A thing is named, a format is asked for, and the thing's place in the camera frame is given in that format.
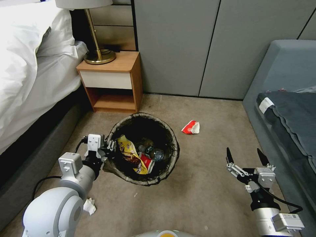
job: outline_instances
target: black trash bag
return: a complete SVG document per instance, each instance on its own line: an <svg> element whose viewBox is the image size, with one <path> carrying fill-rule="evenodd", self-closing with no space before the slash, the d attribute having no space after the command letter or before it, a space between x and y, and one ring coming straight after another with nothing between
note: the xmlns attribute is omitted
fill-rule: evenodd
<svg viewBox="0 0 316 237"><path fill-rule="evenodd" d="M123 158L117 145L114 158L109 158L104 163L104 171L114 173L133 184L145 186L158 184L169 176L179 158L180 147L168 124L150 114L132 114L112 128L107 137L106 146L110 140L114 141L121 135L125 135L134 144L141 143L144 138L152 140L155 147L164 150L165 159L161 162L155 162L150 174L137 174L132 169L132 165Z"/></svg>

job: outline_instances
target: nightstand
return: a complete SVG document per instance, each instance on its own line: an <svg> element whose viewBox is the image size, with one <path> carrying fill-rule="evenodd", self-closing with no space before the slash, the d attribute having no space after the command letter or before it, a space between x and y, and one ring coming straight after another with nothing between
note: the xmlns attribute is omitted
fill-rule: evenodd
<svg viewBox="0 0 316 237"><path fill-rule="evenodd" d="M139 52L119 52L108 64L77 66L94 112L139 111L143 83Z"/></svg>

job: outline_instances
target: black cable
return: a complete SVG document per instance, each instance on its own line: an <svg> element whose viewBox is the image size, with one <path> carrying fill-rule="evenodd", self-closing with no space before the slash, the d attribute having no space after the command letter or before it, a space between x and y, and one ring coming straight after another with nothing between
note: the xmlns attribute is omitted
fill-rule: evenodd
<svg viewBox="0 0 316 237"><path fill-rule="evenodd" d="M76 147L76 149L75 149L75 152L74 153L77 153L77 151L78 151L78 149L79 149L79 147L80 147L80 145L82 144L83 142L82 142L82 140L79 142L79 144L77 145L77 147Z"/></svg>
<svg viewBox="0 0 316 237"><path fill-rule="evenodd" d="M273 194L270 193L268 190L266 190L261 184L259 184L258 182L256 182L256 183L258 184L258 186L259 186L261 189L263 189L267 194L269 194L270 196L272 196L274 199L276 199L276 200L278 200L279 202L284 203L284 204L286 204L286 205L289 205L289 206L292 206L292 207L296 207L296 208L297 208L296 210L291 211L290 214L295 214L295 213L298 213L298 212L300 212L300 211L303 210L303 208L302 208L301 206L299 206L299 205L297 205L297 204L294 204L294 203L291 203L291 202L288 202L288 201L285 201L285 200L283 200L283 199L281 199L281 198L279 198L279 197L273 195Z"/></svg>
<svg viewBox="0 0 316 237"><path fill-rule="evenodd" d="M79 144L77 145L77 147L76 147L74 153L77 153L77 151L78 151L78 149L79 149L79 147L80 147L80 145L81 145L82 143L88 143L88 137L87 137L87 136L84 136L83 139L81 139L81 141L80 141Z"/></svg>
<svg viewBox="0 0 316 237"><path fill-rule="evenodd" d="M39 185L41 182L43 182L44 180L51 179L51 178L62 178L62 177L61 177L61 176L58 176L58 175L53 175L53 176L48 176L48 177L45 177L45 178L40 179L40 180L37 182L37 184L35 185L35 187L34 187L33 195L32 195L32 200L35 199L35 193L36 193L36 190L37 190L38 185Z"/></svg>

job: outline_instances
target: beige carpet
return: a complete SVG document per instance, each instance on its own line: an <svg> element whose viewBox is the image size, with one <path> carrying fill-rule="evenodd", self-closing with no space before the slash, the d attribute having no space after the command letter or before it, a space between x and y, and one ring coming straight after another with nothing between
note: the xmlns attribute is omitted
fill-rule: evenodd
<svg viewBox="0 0 316 237"><path fill-rule="evenodd" d="M128 237L156 229L177 229L196 236L258 236L250 195L225 169L226 147L241 167L261 166L260 147L240 101L144 95L141 111L164 120L180 144L180 158L167 180L137 186L101 171L89 197L97 211L84 213L76 237ZM89 133L108 135L123 113L87 113L78 123L64 152L73 152ZM181 129L190 120L200 122L200 133L186 135ZM85 147L79 149L84 155ZM59 175L58 164L50 175ZM46 181L38 195L56 181ZM282 197L276 186L274 192ZM0 236L22 235L22 212Z"/></svg>

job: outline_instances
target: plastic bottle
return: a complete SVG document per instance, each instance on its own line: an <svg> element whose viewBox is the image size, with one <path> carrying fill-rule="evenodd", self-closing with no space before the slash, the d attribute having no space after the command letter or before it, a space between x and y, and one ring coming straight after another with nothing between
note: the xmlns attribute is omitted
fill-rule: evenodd
<svg viewBox="0 0 316 237"><path fill-rule="evenodd" d="M145 153L145 155L149 156L150 159L154 160L155 162L162 161L165 158L165 153L162 149L155 148L154 146L145 147L140 145L138 149Z"/></svg>

